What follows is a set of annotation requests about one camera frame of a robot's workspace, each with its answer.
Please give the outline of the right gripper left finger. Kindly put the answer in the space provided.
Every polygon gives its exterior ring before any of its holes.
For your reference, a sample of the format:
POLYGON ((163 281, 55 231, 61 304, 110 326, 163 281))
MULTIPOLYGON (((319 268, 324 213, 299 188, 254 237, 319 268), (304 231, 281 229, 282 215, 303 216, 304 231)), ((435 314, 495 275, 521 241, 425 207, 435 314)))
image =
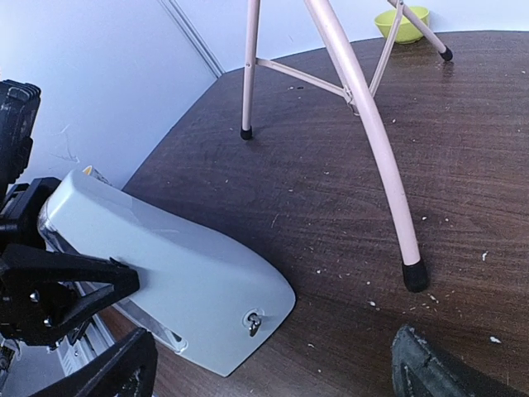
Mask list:
POLYGON ((151 332, 136 328, 86 366, 35 396, 151 396, 158 351, 151 332))

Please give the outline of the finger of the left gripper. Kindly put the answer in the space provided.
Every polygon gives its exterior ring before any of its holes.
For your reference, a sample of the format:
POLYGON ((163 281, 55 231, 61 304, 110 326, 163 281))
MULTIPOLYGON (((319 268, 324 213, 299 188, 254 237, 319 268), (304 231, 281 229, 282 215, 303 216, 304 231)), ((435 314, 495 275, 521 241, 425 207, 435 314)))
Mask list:
POLYGON ((9 244, 1 255, 1 334, 53 346, 139 288, 137 272, 113 259, 9 244))

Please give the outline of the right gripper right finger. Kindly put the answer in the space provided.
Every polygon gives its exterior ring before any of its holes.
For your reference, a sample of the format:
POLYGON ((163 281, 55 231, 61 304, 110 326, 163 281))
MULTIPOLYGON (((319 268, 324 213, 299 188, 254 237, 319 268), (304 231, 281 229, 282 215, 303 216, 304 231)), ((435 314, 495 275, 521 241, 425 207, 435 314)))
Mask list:
POLYGON ((391 346, 396 396, 523 396, 510 385, 477 371, 445 349, 429 343, 408 324, 391 346))

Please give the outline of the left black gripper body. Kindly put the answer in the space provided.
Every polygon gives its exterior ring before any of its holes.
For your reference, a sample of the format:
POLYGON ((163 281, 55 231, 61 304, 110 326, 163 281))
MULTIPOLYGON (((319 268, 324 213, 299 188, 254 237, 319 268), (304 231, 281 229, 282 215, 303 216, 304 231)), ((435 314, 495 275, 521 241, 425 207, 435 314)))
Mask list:
POLYGON ((45 248, 37 228, 38 216, 59 184, 59 179, 46 177, 10 188, 1 204, 1 248, 10 243, 45 248))

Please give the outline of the white metronome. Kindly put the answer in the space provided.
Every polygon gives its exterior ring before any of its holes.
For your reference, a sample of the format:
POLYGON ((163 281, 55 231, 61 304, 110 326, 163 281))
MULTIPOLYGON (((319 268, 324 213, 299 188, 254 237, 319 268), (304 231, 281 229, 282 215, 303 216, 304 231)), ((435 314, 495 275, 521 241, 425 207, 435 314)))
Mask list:
POLYGON ((45 201, 38 228, 57 251, 136 270, 140 287, 121 312, 221 376, 251 356, 296 303, 288 281, 251 249, 78 170, 45 201))

